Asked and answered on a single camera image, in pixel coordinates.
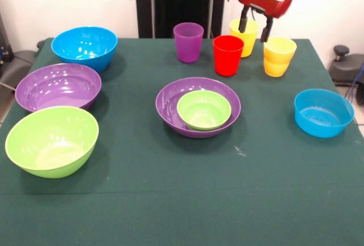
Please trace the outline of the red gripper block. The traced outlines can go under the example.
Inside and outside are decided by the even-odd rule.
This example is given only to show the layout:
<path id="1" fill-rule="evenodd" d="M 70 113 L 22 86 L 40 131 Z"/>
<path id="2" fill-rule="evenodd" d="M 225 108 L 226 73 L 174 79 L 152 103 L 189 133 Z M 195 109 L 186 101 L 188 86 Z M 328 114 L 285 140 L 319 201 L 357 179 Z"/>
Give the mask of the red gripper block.
<path id="1" fill-rule="evenodd" d="M 260 41 L 268 41 L 274 18 L 280 18 L 289 9 L 292 0 L 239 0 L 244 5 L 239 21 L 239 31 L 244 33 L 247 25 L 247 13 L 249 9 L 254 9 L 266 15 L 266 26 L 262 31 Z"/>

